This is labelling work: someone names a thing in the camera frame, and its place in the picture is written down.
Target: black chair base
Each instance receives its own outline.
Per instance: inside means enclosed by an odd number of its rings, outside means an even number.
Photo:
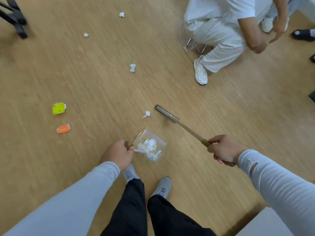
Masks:
[[[18,35],[22,39],[26,39],[28,35],[26,34],[23,26],[27,24],[25,17],[23,16],[18,4],[15,0],[7,0],[8,5],[0,2],[0,6],[12,11],[11,14],[7,14],[0,10],[0,17],[5,19],[10,24],[14,25]]]

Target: wooden floor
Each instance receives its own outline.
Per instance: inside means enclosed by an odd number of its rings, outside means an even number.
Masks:
[[[185,54],[181,43],[188,0],[17,1],[30,37],[19,39],[0,20],[0,234],[84,177],[110,143],[133,140],[145,127],[168,143],[156,164],[132,161],[147,197],[170,176],[176,208],[218,236],[235,234],[266,203],[247,175],[215,162],[156,104],[204,137],[229,133],[315,179],[315,103],[307,97],[315,89],[308,60],[315,44],[289,36],[312,27],[301,13],[265,52],[246,51],[200,86],[192,64],[198,55]],[[67,104],[65,114],[52,115],[57,102]],[[141,120],[146,110],[151,116]],[[58,135],[67,123],[71,131]],[[120,176],[89,235],[107,225],[124,186]]]

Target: chair leg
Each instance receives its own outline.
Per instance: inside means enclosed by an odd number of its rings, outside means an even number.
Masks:
[[[191,40],[192,40],[192,38],[190,38],[190,39],[189,39],[189,41],[187,42],[187,45],[189,45],[189,44],[190,44]]]
[[[206,49],[207,45],[204,46],[204,48],[202,49],[202,51],[200,52],[200,54],[202,54],[204,52],[204,50]]]

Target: trash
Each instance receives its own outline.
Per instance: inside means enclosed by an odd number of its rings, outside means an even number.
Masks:
[[[58,127],[56,131],[58,134],[61,134],[61,133],[65,133],[65,132],[70,131],[70,129],[71,129],[70,124],[67,124],[67,125],[63,125],[63,126]]]
[[[131,64],[130,65],[130,72],[134,72],[135,71],[135,68],[136,68],[136,64]]]
[[[55,103],[53,105],[53,115],[64,113],[66,108],[65,103]]]
[[[150,112],[149,111],[146,111],[146,115],[143,116],[142,119],[145,118],[145,117],[150,117]]]

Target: crumpled paper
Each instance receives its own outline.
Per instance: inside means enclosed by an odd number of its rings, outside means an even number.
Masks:
[[[145,117],[150,117],[150,112],[149,111],[146,111],[146,115],[143,116],[142,119],[145,118]]]
[[[130,72],[134,72],[135,71],[135,68],[136,68],[136,64],[131,64],[130,65]]]

